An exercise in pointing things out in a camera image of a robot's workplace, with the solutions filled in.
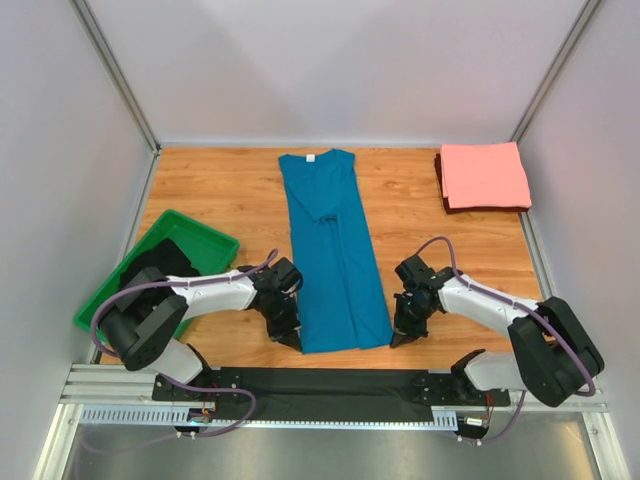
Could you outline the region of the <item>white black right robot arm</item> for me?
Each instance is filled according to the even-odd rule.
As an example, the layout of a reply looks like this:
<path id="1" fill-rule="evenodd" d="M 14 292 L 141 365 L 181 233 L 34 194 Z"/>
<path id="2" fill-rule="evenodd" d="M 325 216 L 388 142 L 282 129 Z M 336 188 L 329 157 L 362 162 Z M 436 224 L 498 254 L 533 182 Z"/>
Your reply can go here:
<path id="1" fill-rule="evenodd" d="M 511 343 L 508 353 L 480 349 L 457 363 L 473 388 L 528 391 L 549 407 L 573 395 L 593 394 L 604 359 L 565 300 L 512 296 L 452 267 L 436 271 L 417 254 L 395 273 L 403 290 L 395 297 L 392 347 L 426 337 L 428 320 L 437 312 L 461 315 Z"/>

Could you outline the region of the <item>blue t shirt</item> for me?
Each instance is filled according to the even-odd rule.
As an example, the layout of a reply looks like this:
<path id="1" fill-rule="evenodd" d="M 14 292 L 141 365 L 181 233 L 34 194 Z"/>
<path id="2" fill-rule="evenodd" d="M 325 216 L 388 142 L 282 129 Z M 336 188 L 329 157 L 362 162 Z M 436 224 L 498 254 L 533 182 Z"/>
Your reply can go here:
<path id="1" fill-rule="evenodd" d="M 354 154 L 280 157 L 306 354 L 371 349 L 392 327 L 359 193 Z"/>

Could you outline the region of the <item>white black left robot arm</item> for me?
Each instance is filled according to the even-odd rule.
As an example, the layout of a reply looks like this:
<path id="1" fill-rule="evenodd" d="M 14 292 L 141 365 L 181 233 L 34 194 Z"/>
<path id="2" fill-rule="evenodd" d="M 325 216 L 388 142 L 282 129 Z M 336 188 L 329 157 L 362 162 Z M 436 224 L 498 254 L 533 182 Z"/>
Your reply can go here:
<path id="1" fill-rule="evenodd" d="M 96 346 L 127 370 L 151 369 L 191 385 L 206 362 L 174 337 L 183 323 L 211 313 L 255 310 L 271 341 L 300 352 L 296 294 L 302 286 L 302 273 L 285 257 L 196 277 L 166 276 L 149 267 L 97 308 L 90 333 Z"/>

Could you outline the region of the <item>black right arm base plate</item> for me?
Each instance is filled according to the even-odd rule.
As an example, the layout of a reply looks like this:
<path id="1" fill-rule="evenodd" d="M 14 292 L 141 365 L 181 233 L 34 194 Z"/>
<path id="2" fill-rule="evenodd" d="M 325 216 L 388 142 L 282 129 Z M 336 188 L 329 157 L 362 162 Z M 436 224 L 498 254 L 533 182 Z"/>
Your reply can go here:
<path id="1" fill-rule="evenodd" d="M 506 391 L 477 389 L 463 373 L 419 372 L 411 380 L 411 386 L 417 389 L 416 401 L 429 406 L 471 406 L 485 407 L 489 404 L 497 407 L 511 405 Z"/>

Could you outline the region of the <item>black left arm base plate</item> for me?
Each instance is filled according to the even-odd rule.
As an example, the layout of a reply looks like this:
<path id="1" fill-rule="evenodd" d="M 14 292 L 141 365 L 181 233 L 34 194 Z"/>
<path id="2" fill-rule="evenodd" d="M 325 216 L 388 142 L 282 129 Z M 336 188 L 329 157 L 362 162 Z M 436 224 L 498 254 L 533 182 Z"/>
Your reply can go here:
<path id="1" fill-rule="evenodd" d="M 205 369 L 199 373 L 188 386 L 200 389 L 212 389 L 219 386 L 220 371 Z M 175 385 L 162 375 L 157 375 L 151 398 L 154 401 L 206 401 L 212 396 L 210 392 L 193 391 Z"/>

